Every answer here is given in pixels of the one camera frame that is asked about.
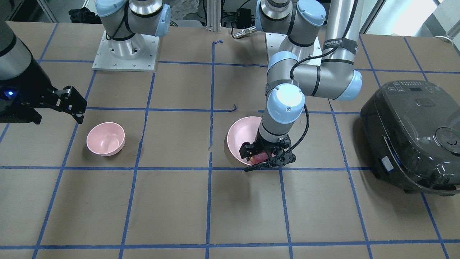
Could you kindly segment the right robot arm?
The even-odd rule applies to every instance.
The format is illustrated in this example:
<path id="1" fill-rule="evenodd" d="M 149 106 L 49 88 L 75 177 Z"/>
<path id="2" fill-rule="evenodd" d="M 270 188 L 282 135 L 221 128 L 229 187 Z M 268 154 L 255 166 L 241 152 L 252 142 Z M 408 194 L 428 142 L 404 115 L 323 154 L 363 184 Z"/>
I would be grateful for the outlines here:
<path id="1" fill-rule="evenodd" d="M 56 23 L 39 36 L 32 51 L 1 21 L 1 123 L 40 124 L 42 109 L 69 114 L 81 124 L 87 109 L 145 110 L 145 105 L 108 105 L 114 83 L 94 97 L 93 87 L 54 85 L 42 65 L 84 64 L 99 71 L 99 58 L 109 58 L 109 72 L 156 72 L 160 38 L 166 36 L 171 8 L 163 0 L 97 0 L 101 24 Z"/>

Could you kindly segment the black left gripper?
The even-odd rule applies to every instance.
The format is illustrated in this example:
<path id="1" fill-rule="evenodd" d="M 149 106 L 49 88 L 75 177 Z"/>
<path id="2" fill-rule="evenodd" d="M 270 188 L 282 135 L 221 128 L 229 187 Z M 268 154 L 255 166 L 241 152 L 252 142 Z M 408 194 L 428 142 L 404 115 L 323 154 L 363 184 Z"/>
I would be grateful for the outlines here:
<path id="1" fill-rule="evenodd" d="M 269 155 L 269 161 L 250 165 L 250 168 L 285 166 L 296 161 L 296 156 L 291 151 L 291 139 L 288 135 L 279 138 L 277 142 L 269 142 L 257 135 L 253 144 L 243 143 L 240 148 L 240 155 L 242 158 L 250 160 L 252 156 L 262 151 L 266 151 Z"/>

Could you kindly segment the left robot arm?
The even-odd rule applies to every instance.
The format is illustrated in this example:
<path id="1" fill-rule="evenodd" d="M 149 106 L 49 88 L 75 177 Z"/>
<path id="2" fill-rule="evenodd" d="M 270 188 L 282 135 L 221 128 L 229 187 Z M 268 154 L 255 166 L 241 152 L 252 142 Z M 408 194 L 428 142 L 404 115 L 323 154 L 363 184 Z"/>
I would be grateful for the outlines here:
<path id="1" fill-rule="evenodd" d="M 285 166 L 296 160 L 289 131 L 303 110 L 305 97 L 353 100 L 363 85 L 354 66 L 363 13 L 362 0 L 332 0 L 327 14 L 317 0 L 259 0 L 258 31 L 286 35 L 271 56 L 267 71 L 266 109 L 255 141 L 240 156 L 267 158 L 245 168 Z"/>

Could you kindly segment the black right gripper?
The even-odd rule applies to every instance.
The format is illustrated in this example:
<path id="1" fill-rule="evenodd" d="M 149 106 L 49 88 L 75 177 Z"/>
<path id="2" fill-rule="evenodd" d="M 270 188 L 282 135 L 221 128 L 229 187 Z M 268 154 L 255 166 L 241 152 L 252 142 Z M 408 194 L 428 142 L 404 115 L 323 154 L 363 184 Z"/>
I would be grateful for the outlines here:
<path id="1" fill-rule="evenodd" d="M 30 66 L 18 77 L 1 81 L 1 123 L 40 124 L 36 108 L 50 108 L 72 116 L 82 124 L 87 100 L 73 87 L 57 90 L 39 66 Z"/>

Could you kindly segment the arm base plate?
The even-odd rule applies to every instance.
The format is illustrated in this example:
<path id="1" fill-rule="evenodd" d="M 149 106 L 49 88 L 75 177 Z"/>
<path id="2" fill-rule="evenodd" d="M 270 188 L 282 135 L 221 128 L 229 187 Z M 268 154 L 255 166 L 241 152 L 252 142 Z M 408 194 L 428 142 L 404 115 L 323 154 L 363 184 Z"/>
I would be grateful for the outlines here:
<path id="1" fill-rule="evenodd" d="M 297 46 L 289 41 L 287 35 L 266 33 L 266 46 L 269 65 L 274 63 L 271 61 L 273 56 L 277 57 L 275 61 L 278 61 L 281 59 L 281 57 L 284 57 L 284 54 L 277 54 L 280 51 L 289 51 L 293 53 L 297 57 L 297 61 L 301 61 L 308 57 L 316 57 L 322 55 L 322 50 L 320 48 L 318 38 L 315 38 L 315 41 L 311 46 Z"/>
<path id="2" fill-rule="evenodd" d="M 92 69 L 96 71 L 155 72 L 160 37 L 135 34 L 125 41 L 102 35 Z"/>

